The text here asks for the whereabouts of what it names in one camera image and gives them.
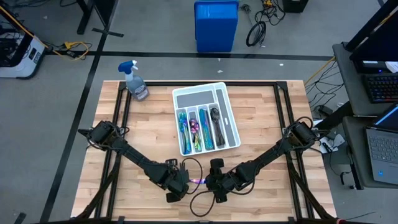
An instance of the spray bottle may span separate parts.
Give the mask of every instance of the spray bottle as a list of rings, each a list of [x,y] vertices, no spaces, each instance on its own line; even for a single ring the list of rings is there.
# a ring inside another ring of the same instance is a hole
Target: spray bottle
[[[119,72],[126,74],[126,86],[132,96],[136,100],[142,101],[149,96],[149,91],[143,79],[138,75],[134,75],[132,71],[132,69],[138,70],[136,64],[137,61],[135,60],[123,62],[119,65]]]

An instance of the wooden table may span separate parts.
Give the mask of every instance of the wooden table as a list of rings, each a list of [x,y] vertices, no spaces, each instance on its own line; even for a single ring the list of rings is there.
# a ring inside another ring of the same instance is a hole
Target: wooden table
[[[287,84],[294,117],[311,117],[303,81],[288,81]],[[101,120],[112,120],[118,85],[117,81],[103,83],[94,126]],[[181,161],[184,158],[178,149],[172,99],[174,88],[180,86],[150,86],[150,97],[143,102],[132,101],[129,109],[127,126],[130,132],[126,134],[126,140],[149,159],[158,162],[171,158]],[[204,176],[208,174],[210,160],[213,158],[223,158],[227,171],[243,161],[256,158],[281,138],[272,87],[228,86],[228,95],[242,145],[236,149],[195,156],[203,166]],[[121,105],[119,117],[123,114],[123,101]],[[284,103],[283,108],[288,125]],[[72,216],[82,212],[97,192],[104,155],[103,151],[97,149],[87,150]],[[321,155],[307,150],[303,154],[303,161],[310,190],[327,212],[336,216]],[[187,162],[187,168],[191,178],[200,177],[196,163]],[[205,189],[205,185],[201,185],[198,192]],[[180,202],[167,203],[166,193],[167,191],[149,182],[138,166],[123,157],[113,218],[125,216],[127,220],[286,221],[287,217],[295,216],[284,156],[261,170],[256,177],[253,192],[245,196],[228,194],[227,202],[216,203],[210,214],[203,218],[197,218],[190,212],[189,203],[192,195],[186,195]],[[300,190],[299,195],[302,213],[306,216],[305,203]],[[212,194],[199,196],[194,202],[193,209],[197,213],[206,212],[212,198]],[[107,204],[108,194],[104,199],[103,215],[106,213]]]

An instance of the laptop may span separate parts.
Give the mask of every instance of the laptop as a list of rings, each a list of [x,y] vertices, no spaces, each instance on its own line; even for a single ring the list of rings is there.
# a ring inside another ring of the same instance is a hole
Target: laptop
[[[398,184],[398,102],[366,127],[373,179]]]

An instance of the blue bin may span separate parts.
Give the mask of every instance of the blue bin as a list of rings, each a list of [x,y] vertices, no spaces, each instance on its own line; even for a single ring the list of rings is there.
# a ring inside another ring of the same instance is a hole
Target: blue bin
[[[238,24],[237,0],[195,2],[195,38],[198,52],[230,52]]]

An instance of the gray desk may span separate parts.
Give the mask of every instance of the gray desk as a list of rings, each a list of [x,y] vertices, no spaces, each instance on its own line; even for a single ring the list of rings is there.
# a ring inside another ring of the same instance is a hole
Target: gray desk
[[[331,129],[340,124],[345,116],[377,116],[390,107],[391,103],[372,104],[362,83],[361,74],[356,72],[349,59],[351,52],[343,44],[333,45],[336,61],[347,91],[349,102],[337,109],[331,116],[317,124],[319,129]]]
[[[351,166],[351,169],[353,170],[356,188],[363,189],[363,186],[365,186],[398,189],[398,185],[385,184],[373,180],[370,155],[366,145],[364,130],[365,126],[372,120],[372,118],[343,118],[343,128],[354,162],[354,166]]]

